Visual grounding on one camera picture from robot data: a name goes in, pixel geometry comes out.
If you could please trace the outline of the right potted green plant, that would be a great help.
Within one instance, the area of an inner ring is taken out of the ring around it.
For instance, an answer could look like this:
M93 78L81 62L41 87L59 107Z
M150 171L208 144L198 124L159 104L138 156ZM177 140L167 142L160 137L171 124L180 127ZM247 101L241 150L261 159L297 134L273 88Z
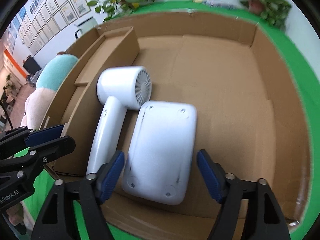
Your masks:
M240 0L240 3L270 26L286 30L286 19L292 8L287 0Z

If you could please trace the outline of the colourful tissue pack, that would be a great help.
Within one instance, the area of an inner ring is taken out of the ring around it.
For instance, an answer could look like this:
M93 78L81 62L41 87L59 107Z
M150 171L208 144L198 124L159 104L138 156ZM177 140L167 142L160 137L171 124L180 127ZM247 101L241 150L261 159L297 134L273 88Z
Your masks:
M227 2L221 2L216 0L203 0L202 4L205 4L209 7L215 7L215 8L225 8L228 10L237 9L238 7L236 5L233 5L231 3Z

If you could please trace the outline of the framed certificates on wall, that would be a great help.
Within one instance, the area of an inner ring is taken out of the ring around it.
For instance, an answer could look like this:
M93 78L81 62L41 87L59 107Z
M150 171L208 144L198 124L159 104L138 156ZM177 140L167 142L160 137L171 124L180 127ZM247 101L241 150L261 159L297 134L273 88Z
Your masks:
M13 54L16 43L37 54L54 36L90 12L87 0L30 0L9 24L6 50Z

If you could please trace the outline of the green table cloth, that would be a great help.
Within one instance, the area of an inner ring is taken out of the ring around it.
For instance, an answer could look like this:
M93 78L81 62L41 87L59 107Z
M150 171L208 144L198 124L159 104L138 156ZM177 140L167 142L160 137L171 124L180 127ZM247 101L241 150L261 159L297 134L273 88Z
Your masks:
M182 11L174 9L167 12ZM197 9L192 12L208 12L222 15L212 8ZM297 85L298 94L305 111L310 139L308 202L302 218L300 220L292 220L298 222L298 226L291 229L292 239L302 239L319 214L319 80L299 50L284 33L233 14L225 17L237 18L260 27L271 39L282 57L288 61L289 71ZM125 161L127 161L139 111L127 110L121 129L117 149L124 152ZM122 171L111 198L101 207L104 218L110 224L116 239L134 239L136 237L142 239L208 238L217 219L220 206L211 198L199 171L196 161L198 152L199 150L196 151L195 149L193 151L187 191L184 199L178 205L162 204L126 193L121 185L124 170ZM48 169L48 164L40 176L36 178L35 193L24 201L25 208L32 218L36 218L39 214L53 181L57 178L65 179L62 176L53 177Z

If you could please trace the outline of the white enamel mug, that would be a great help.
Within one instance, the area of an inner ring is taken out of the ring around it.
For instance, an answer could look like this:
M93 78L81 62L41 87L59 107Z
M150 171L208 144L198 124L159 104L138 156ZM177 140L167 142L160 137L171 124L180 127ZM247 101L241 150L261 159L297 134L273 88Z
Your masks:
M83 22L79 23L78 25L76 25L77 27L77 31L75 32L75 38L78 39L79 38L79 34L84 34L88 31L90 31L92 28L94 28L95 26L97 26L98 23L96 21L96 19L92 16L86 20L84 20Z

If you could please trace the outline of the large cardboard tray box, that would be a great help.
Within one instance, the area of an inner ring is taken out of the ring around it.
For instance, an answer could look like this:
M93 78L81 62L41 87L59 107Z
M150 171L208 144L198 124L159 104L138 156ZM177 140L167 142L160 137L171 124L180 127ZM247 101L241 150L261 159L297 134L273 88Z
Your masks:
M302 218L310 182L305 111L288 61L260 27L208 12L133 15L90 30L67 53L79 62L42 126L64 124L76 148L48 164L53 177L85 175L102 111L99 74L109 67L144 66L152 100L195 106L196 151L206 150L241 179L265 178L285 218Z

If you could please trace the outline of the white hair dryer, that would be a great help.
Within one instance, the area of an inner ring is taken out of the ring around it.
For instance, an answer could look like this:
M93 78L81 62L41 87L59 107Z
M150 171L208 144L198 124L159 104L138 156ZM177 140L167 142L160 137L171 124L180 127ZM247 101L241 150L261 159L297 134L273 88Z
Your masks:
M94 135L87 174L97 173L116 152L127 110L140 110L150 100L152 82L143 66L104 70L97 81L97 97L103 110Z

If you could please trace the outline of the black monitor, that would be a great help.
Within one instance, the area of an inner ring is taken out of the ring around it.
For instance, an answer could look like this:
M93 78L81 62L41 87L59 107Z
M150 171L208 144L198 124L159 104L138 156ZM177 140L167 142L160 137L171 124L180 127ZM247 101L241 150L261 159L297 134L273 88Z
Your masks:
M30 55L23 61L23 68L30 75L35 75L39 70L41 70L41 67L39 66L39 64Z

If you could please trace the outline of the cardboard divider insert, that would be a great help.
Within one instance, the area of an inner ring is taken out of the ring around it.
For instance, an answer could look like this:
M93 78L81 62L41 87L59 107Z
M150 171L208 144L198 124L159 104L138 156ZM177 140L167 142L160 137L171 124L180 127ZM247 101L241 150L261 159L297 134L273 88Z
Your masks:
M135 80L138 70L132 66L140 51L133 27L125 27L103 33L80 57L67 75L46 115L46 124L63 124L64 136L75 140L73 153L49 164L56 174L84 177L87 173L92 146L97 130L103 130L106 139L116 129L116 139L121 132L124 118L112 118L112 125L102 126L101 118L125 115L135 101ZM116 103L116 109L104 110L108 99Z

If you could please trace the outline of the white device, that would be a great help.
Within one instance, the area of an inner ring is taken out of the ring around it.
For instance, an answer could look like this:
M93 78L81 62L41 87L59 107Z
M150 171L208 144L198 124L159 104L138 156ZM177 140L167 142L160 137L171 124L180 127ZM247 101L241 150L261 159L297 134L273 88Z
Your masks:
M178 205L187 191L197 110L187 103L148 101L138 113L122 178L123 190Z

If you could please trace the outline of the pink teal plush toy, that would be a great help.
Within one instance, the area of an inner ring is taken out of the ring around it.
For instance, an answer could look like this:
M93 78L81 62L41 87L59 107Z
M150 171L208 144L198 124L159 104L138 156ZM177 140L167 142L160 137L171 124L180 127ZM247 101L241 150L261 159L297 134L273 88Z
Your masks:
M25 102L21 127L40 129L57 90L78 60L78 57L61 51L46 64L36 81L36 89Z

